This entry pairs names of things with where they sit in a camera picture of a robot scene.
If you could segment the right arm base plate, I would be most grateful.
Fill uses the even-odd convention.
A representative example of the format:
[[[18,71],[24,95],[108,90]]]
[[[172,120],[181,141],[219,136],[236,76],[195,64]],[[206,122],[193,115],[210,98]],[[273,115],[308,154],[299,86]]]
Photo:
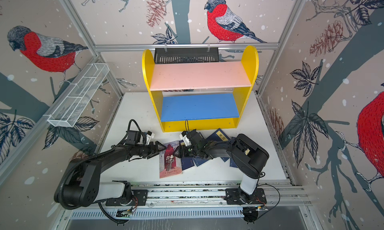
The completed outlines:
[[[240,188],[226,189],[224,200],[228,205],[266,205],[266,195],[263,189],[256,188],[251,195],[248,195]]]

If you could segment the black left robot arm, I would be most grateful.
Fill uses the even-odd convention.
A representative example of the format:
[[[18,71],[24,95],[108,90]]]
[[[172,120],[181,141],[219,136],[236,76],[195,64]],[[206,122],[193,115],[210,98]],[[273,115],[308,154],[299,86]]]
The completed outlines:
[[[134,200],[131,184],[127,181],[102,183],[101,174],[120,162],[150,159],[166,150],[160,142],[153,142],[153,137],[154,133],[150,131],[128,128],[123,139],[112,145],[110,150],[71,160],[55,191],[54,201],[67,210],[88,207],[109,199],[130,203]]]

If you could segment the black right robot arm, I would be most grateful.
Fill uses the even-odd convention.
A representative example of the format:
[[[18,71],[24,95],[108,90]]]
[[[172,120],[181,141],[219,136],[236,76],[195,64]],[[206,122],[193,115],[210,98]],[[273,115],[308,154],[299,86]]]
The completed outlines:
[[[184,135],[184,141],[185,144],[177,147],[173,156],[206,160],[229,157],[243,173],[237,192],[225,197],[227,204],[263,204],[257,187],[259,180],[265,176],[263,169],[270,157],[264,148],[242,133],[228,141],[214,141],[193,130]]]

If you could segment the red illustrated book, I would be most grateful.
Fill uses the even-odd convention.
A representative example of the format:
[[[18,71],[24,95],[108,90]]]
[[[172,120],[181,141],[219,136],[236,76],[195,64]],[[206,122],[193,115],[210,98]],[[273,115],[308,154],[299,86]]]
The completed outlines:
[[[160,179],[182,174],[181,159],[174,156],[180,146],[178,141],[165,144],[166,149],[159,154]]]

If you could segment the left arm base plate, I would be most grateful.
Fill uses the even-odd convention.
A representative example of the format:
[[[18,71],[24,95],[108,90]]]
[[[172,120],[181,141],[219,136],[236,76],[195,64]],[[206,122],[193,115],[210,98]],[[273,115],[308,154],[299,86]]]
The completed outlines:
[[[145,206],[148,198],[148,190],[131,190],[130,195],[123,195],[120,198],[108,199],[108,207],[141,207]]]

